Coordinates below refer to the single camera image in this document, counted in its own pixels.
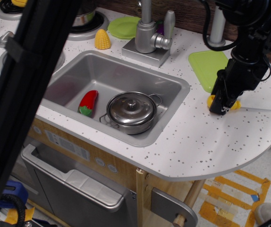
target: floor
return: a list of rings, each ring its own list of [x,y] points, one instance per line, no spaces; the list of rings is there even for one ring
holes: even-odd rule
[[[197,227],[257,227],[252,210],[271,202],[271,148],[245,168],[208,179],[193,210]],[[38,210],[35,218],[59,223]]]

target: label sticker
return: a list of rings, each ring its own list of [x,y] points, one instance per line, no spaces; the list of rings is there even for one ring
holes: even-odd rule
[[[90,160],[90,154],[88,150],[85,150],[84,148],[79,147],[76,144],[68,141],[67,139],[62,138],[50,131],[45,130],[45,133],[49,138],[50,142],[68,150],[71,153],[74,153],[75,155],[78,155],[79,157],[85,159],[86,161]]]

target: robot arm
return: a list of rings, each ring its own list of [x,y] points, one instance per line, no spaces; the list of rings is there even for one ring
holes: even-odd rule
[[[205,0],[202,3],[208,10]],[[214,51],[232,49],[227,67],[219,70],[212,90],[215,95],[210,111],[224,115],[246,90],[255,90],[271,69],[266,54],[271,52],[271,0],[215,0],[228,22],[238,27],[237,40],[226,47],[205,44]]]

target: speckled white countertop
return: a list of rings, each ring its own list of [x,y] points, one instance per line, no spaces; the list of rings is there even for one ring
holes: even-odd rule
[[[109,21],[126,16],[101,8],[98,11]],[[0,19],[0,36],[7,31],[15,33],[17,25],[17,21]],[[134,147],[44,106],[37,111],[38,119],[169,181],[199,180],[232,172],[248,165],[271,146],[271,110],[241,108],[225,116],[209,112],[206,100],[210,94],[203,90],[188,62],[191,53],[208,50],[201,34],[175,28],[171,56],[160,68],[122,57],[121,48],[129,40],[109,36],[111,48],[100,52],[182,78],[191,86],[158,139],[150,146]],[[97,50],[94,39],[67,41],[63,65],[86,50]],[[271,109],[271,77],[255,91],[246,92],[241,101]]]

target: stainless steel sink basin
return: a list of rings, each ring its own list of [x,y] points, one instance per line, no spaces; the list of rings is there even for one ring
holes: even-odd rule
[[[87,117],[77,110],[81,99],[90,90],[97,90],[99,94],[92,116]],[[116,127],[110,127],[107,116],[99,121],[106,113],[110,99],[126,91],[157,94],[162,98],[149,130],[127,135]],[[144,147],[156,141],[189,91],[190,86],[183,79],[100,52],[86,51],[53,75],[41,104],[133,146]]]

